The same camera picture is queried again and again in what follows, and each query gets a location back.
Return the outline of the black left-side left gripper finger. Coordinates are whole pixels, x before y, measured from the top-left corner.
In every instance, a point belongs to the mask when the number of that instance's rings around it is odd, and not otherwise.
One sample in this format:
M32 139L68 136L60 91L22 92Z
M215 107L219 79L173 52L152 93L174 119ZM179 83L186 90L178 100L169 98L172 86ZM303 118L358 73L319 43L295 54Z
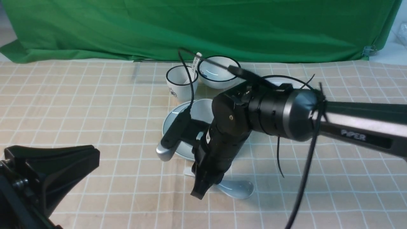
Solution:
M12 184L47 217L100 162L100 151L93 145L65 148L13 145L4 149L4 156L4 172Z

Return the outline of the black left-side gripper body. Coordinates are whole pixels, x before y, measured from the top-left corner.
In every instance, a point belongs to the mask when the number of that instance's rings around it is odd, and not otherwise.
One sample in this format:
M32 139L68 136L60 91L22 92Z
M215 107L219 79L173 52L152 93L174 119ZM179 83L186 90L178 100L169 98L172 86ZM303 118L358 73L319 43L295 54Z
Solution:
M1 160L1 228L2 229L60 229L41 213L26 194L29 181L16 170L10 150L4 150Z

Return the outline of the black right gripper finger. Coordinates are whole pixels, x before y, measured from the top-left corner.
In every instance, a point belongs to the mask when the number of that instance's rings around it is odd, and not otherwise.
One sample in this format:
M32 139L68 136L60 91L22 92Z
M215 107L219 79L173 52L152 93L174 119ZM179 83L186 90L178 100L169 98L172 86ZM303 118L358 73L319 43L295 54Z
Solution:
M220 177L217 176L212 176L212 175L207 175L207 174L200 174L196 173L195 174L195 181L194 181L194 186L191 191L191 195L193 197L198 198L199 200L202 200L207 193L207 191L216 184L220 183Z

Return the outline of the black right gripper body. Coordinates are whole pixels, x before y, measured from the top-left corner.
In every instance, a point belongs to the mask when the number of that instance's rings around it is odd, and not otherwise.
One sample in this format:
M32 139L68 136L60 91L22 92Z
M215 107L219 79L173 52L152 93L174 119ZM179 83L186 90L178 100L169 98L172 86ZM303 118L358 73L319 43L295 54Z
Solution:
M245 82L213 98L212 123L199 139L199 144L192 149L195 156L192 171L196 185L220 182L231 167L252 131L248 106L259 89L259 85Z

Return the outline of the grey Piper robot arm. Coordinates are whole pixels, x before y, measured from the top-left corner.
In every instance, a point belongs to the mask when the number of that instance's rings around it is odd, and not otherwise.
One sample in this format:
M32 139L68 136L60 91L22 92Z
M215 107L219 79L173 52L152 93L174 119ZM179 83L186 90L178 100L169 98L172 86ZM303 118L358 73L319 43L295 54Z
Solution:
M156 148L169 161L182 142L192 146L195 183L191 195L202 199L219 184L251 132L297 142L312 139L297 199L286 225L290 229L306 186L317 136L326 136L406 159L406 105L327 101L322 90L248 81L212 100L211 124L181 111ZM59 229L49 216L89 173L99 166L93 145L4 150L1 161L1 228Z

